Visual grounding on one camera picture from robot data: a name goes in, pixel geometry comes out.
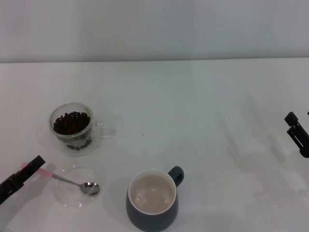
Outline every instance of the dark gray mug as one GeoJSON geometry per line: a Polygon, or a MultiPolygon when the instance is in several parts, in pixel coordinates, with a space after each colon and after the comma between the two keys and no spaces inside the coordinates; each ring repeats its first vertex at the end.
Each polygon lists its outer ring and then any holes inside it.
{"type": "Polygon", "coordinates": [[[149,169],[136,174],[126,193],[126,212],[140,230],[158,232],[169,227],[178,213],[176,187],[183,181],[176,166],[169,173],[149,169]]]}

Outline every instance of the mug rim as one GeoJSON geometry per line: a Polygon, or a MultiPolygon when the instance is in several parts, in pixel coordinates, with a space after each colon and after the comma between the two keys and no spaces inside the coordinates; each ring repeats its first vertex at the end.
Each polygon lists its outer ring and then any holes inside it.
{"type": "Polygon", "coordinates": [[[137,209],[137,210],[140,211],[141,213],[147,214],[147,215],[159,215],[159,214],[162,214],[162,213],[168,211],[168,210],[172,207],[172,205],[174,204],[174,202],[175,202],[175,200],[176,200],[176,196],[177,196],[177,187],[176,187],[176,184],[175,184],[173,178],[172,178],[168,173],[166,173],[166,172],[164,172],[164,171],[162,171],[162,170],[156,169],[156,168],[151,168],[151,169],[143,170],[143,171],[137,173],[137,174],[131,179],[131,181],[130,181],[130,183],[129,183],[128,190],[127,190],[127,194],[128,194],[128,196],[129,196],[129,200],[130,200],[131,204],[134,206],[135,209],[137,209]],[[169,205],[168,208],[166,208],[165,210],[163,210],[163,211],[161,211],[161,212],[159,212],[159,213],[147,213],[147,212],[145,212],[145,211],[142,211],[142,210],[140,210],[139,208],[136,207],[136,205],[133,203],[133,201],[132,201],[132,199],[131,199],[131,192],[130,192],[130,190],[131,190],[131,185],[132,185],[133,180],[136,179],[136,177],[138,177],[140,174],[145,173],[145,172],[149,172],[149,171],[158,171],[158,172],[161,172],[161,173],[163,173],[164,175],[168,176],[168,178],[169,178],[169,179],[171,180],[171,182],[173,183],[173,190],[174,190],[174,198],[173,198],[173,201],[172,201],[172,203],[169,205]]]}

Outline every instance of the white tabletop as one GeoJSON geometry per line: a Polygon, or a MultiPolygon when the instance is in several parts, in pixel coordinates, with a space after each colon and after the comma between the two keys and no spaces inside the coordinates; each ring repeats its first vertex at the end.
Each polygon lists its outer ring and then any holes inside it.
{"type": "Polygon", "coordinates": [[[309,59],[0,65],[0,177],[41,155],[55,173],[90,160],[106,185],[85,208],[65,208],[34,176],[0,205],[6,232],[138,231],[125,210],[139,171],[185,173],[167,232],[307,232],[309,161],[288,136],[293,111],[309,132],[309,59]],[[116,134],[90,155],[65,156],[47,120],[88,105],[116,134]]]}

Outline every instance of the metal spoon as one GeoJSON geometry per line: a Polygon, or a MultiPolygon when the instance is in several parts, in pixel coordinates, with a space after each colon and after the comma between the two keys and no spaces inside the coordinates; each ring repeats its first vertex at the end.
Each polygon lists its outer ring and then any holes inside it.
{"type": "Polygon", "coordinates": [[[73,185],[77,185],[84,194],[89,194],[89,196],[97,195],[100,192],[100,186],[97,183],[86,182],[86,183],[79,185],[73,181],[70,181],[56,174],[53,174],[52,178],[61,180],[61,181],[64,181],[64,182],[67,182],[73,185]]]}

